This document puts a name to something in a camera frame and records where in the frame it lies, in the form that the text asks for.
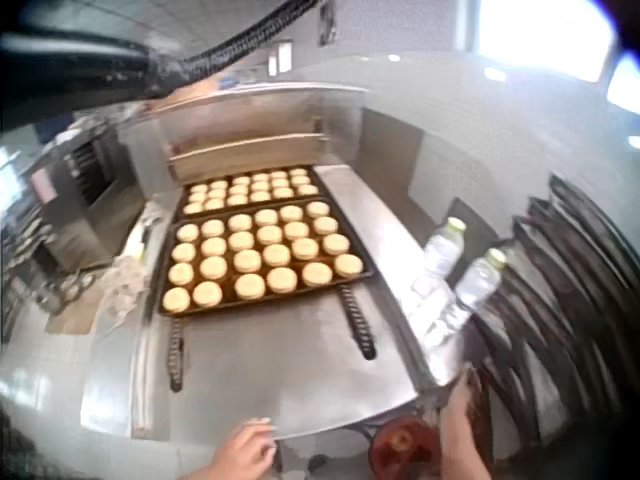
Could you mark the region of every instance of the person's arm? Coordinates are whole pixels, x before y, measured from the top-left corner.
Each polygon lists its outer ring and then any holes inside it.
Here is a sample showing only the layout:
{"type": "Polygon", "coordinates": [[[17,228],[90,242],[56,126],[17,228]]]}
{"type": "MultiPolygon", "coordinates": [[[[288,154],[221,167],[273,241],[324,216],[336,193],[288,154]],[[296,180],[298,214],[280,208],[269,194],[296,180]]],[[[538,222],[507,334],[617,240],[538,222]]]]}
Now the person's arm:
{"type": "Polygon", "coordinates": [[[471,396],[469,367],[465,367],[440,416],[444,480],[491,479],[473,441],[471,423],[467,416],[471,396]]]}
{"type": "Polygon", "coordinates": [[[273,463],[276,452],[273,430],[268,418],[239,426],[224,445],[216,449],[210,465],[181,480],[258,480],[273,463]]]}

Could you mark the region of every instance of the stainless steel table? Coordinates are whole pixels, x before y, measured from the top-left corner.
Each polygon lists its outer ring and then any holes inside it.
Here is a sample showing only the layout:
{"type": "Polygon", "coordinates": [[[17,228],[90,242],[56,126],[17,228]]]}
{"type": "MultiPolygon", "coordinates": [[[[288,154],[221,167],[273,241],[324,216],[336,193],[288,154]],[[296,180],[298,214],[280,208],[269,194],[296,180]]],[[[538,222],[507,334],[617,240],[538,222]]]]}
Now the stainless steel table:
{"type": "MultiPolygon", "coordinates": [[[[94,357],[85,389],[83,425],[215,446],[238,422],[270,417],[277,437],[290,438],[387,412],[433,385],[397,302],[421,268],[420,247],[351,168],[316,171],[381,273],[354,285],[375,336],[377,358],[363,358],[337,294],[318,292],[190,318],[184,330],[184,388],[171,393],[166,370],[171,320],[155,308],[147,318],[140,306],[129,327],[97,340],[101,353],[94,357]],[[120,352],[117,361],[108,359],[109,347],[120,352]]],[[[154,229],[154,245],[164,238],[167,220],[154,229]]]]}

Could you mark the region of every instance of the green bottle cap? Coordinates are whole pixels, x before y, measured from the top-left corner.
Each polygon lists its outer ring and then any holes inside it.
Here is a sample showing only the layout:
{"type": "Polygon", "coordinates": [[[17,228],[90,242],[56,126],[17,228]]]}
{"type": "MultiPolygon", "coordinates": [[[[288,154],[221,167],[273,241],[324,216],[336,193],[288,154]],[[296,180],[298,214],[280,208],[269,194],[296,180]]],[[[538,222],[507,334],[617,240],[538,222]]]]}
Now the green bottle cap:
{"type": "Polygon", "coordinates": [[[487,259],[487,262],[489,262],[489,265],[496,268],[497,270],[502,270],[505,263],[507,263],[507,256],[497,248],[490,248],[489,250],[487,250],[485,258],[487,259]]]}
{"type": "Polygon", "coordinates": [[[467,229],[467,225],[459,218],[449,217],[447,218],[447,228],[454,232],[464,233],[467,229]]]}

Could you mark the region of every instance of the ceiling light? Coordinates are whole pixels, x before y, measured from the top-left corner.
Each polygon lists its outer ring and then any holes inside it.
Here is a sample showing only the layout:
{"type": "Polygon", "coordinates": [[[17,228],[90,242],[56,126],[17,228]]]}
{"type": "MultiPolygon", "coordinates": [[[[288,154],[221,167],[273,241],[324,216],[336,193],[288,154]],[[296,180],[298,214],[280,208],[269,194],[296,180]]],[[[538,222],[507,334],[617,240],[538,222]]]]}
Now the ceiling light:
{"type": "Polygon", "coordinates": [[[495,80],[496,82],[505,82],[507,80],[507,74],[497,68],[487,67],[484,69],[484,76],[489,80],[495,80]]]}
{"type": "Polygon", "coordinates": [[[292,67],[292,49],[291,42],[283,42],[278,45],[278,64],[280,65],[280,73],[291,70],[292,67]]]}
{"type": "Polygon", "coordinates": [[[278,74],[278,59],[275,54],[269,55],[269,76],[275,77],[278,74]]]}
{"type": "Polygon", "coordinates": [[[629,145],[631,145],[633,148],[637,148],[638,150],[640,150],[640,137],[638,136],[627,137],[627,141],[629,142],[629,145]]]}

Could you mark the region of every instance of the white wall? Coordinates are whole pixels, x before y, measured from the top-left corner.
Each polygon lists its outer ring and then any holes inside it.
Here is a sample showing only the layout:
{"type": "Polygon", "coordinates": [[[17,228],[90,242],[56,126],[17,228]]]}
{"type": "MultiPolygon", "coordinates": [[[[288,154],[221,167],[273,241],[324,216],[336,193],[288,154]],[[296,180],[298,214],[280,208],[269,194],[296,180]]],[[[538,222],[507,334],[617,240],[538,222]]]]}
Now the white wall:
{"type": "Polygon", "coordinates": [[[293,40],[295,68],[371,52],[451,50],[456,0],[338,0],[337,41],[318,47],[319,11],[313,9],[278,38],[293,40]]]}
{"type": "MultiPolygon", "coordinates": [[[[501,235],[530,195],[548,196],[555,171],[583,188],[640,250],[637,115],[602,89],[549,72],[505,70],[472,54],[400,53],[339,58],[298,69],[297,78],[367,87],[367,106],[423,129],[410,196],[436,221],[459,196],[501,235]]],[[[392,168],[393,159],[389,159],[392,168]]]]}

